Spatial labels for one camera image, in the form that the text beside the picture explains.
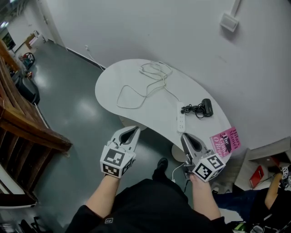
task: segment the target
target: black sleeve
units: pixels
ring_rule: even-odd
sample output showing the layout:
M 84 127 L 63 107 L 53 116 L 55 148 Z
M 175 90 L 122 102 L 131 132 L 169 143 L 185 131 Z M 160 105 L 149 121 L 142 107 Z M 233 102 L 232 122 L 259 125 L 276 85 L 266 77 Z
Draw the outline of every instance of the black sleeve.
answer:
M 270 211 L 272 214 L 282 214 L 284 211 L 283 209 L 290 209 L 291 208 L 291 192 L 290 191 L 283 191 L 279 192 L 276 200 L 274 201 Z
M 214 219 L 211 223 L 217 233 L 233 233 L 233 231 L 224 222 L 224 217 Z
M 98 226 L 102 218 L 87 206 L 81 206 L 69 224 L 66 233 L 87 233 Z

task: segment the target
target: black power adapter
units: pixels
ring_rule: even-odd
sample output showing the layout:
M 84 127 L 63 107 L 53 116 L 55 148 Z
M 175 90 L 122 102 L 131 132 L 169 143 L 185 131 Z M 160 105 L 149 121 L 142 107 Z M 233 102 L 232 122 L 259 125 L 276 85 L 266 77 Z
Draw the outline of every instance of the black power adapter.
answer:
M 186 107 L 182 107 L 181 113 L 189 113 L 194 112 L 196 117 L 199 119 L 202 119 L 204 117 L 210 117 L 213 115 L 213 109 L 210 99 L 204 99 L 202 100 L 201 104 L 198 104 L 197 106 L 192 106 L 189 104 Z

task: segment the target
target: person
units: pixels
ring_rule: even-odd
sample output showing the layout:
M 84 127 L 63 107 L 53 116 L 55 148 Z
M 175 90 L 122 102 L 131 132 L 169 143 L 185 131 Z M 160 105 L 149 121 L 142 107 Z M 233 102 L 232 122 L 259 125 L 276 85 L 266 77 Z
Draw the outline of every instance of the person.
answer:
M 269 188 L 213 196 L 219 208 L 236 211 L 245 222 L 258 224 L 265 232 L 277 232 L 291 221 L 291 192 L 279 188 L 281 179 L 278 173 Z
M 152 180 L 145 179 L 116 195 L 120 180 L 106 175 L 81 206 L 66 233 L 231 233 L 221 217 L 209 183 L 191 175 L 193 205 L 180 187 L 168 179 L 168 160 L 158 162 Z

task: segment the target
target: power outlet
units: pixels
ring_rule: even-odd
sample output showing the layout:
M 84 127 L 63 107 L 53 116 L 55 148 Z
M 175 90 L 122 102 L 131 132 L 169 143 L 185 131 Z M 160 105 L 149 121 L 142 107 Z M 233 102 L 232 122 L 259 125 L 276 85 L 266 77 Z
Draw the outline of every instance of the power outlet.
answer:
M 177 103 L 177 132 L 182 134 L 186 131 L 185 114 L 181 113 L 182 107 L 184 107 L 183 102 Z

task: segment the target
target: black and white marker cube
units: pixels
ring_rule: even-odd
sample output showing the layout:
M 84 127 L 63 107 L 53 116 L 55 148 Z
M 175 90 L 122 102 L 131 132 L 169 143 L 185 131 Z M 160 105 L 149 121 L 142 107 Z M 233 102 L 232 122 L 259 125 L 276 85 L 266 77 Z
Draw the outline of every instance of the black and white marker cube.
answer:
M 220 156 L 218 154 L 214 154 L 206 158 L 202 158 L 195 166 L 193 173 L 204 182 L 207 182 L 218 176 L 225 166 L 226 164 Z
M 286 179 L 288 177 L 288 167 L 282 167 L 282 173 L 283 173 L 283 178 L 282 180 Z
M 100 159 L 101 171 L 121 178 L 131 167 L 135 157 L 136 154 L 134 152 L 127 152 L 122 148 L 104 146 Z

